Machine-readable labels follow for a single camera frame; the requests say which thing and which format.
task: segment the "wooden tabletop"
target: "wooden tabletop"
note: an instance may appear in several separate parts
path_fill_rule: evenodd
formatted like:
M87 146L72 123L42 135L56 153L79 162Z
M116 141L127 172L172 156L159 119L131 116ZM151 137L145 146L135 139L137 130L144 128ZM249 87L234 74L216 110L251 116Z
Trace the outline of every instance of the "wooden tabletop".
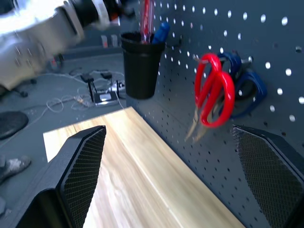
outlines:
M243 228L132 108L44 133L48 161L96 125L107 135L85 228Z

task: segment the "red scissors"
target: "red scissors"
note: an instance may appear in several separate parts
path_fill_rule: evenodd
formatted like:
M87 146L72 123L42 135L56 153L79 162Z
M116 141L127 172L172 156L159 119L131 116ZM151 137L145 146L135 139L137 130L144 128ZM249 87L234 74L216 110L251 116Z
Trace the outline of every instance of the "red scissors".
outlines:
M211 73L207 77L206 82L201 88L201 79L207 63L211 63ZM209 121L209 115L212 114L213 106L217 103L218 99L220 99L221 91L224 89L224 108L221 115L214 122ZM205 54L200 60L200 64L196 73L195 83L194 83L194 92L195 92L195 111L193 117L193 124L186 136L187 140L193 133L196 128L196 125L199 122L198 112L202 108L205 100L206 104L202 109L200 115L200 121L203 126L208 128L216 128L223 125L231 116L233 108L234 108L234 99L235 99L235 89L231 76L222 72L222 66L220 59L215 54ZM197 141L201 138L207 129L201 131L197 137L193 138Z

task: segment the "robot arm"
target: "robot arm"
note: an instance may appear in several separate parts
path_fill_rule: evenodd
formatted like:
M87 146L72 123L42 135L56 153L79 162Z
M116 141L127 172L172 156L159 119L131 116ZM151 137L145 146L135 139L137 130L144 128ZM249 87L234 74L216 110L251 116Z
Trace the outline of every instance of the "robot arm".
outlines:
M11 90L35 77L54 55L82 41L85 27L104 30L121 15L134 12L117 0L28 0L0 17L0 85Z

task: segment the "pen holder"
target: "pen holder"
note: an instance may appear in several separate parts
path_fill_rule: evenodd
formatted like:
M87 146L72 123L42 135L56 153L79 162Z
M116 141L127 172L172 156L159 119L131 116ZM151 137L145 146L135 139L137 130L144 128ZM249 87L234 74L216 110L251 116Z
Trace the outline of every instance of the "pen holder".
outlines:
M124 33L121 35L125 88L128 96L143 100L154 95L159 62L165 43L141 43L141 34Z

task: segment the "gray floor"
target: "gray floor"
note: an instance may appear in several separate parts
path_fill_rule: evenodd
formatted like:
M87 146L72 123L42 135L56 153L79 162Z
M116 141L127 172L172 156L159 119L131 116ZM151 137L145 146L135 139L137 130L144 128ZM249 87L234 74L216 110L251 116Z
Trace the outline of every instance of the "gray floor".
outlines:
M122 55L109 55L101 57L92 57L85 59L70 60L65 62L63 72L82 67L82 72L93 69L109 69L112 71L124 72ZM43 105L40 107L29 108L26 113L30 119L29 124L37 119L46 108L47 100L54 97L61 98L64 95L77 95L77 89L85 85L68 78L57 76L41 76L37 78L36 85L23 85L23 90L28 92L27 98L21 98L16 93L10 93L0 101L0 112L11 110L24 110L27 107ZM81 89L81 93L88 93L86 89ZM73 102L65 103L64 110L61 113L47 111L45 115L28 129L21 131L16 137L10 140L3 147L0 141L0 153L5 154L7 158L16 158L21 155L28 155L32 159L31 166L12 177L0 185L0 196L6 201L9 208L14 205L27 188L33 177L39 172L42 166L46 165L46 151L43 142L43 133L64 127L69 124L77 123L96 116L104 115L121 109L120 105L90 108L86 111L75 111L71 109Z

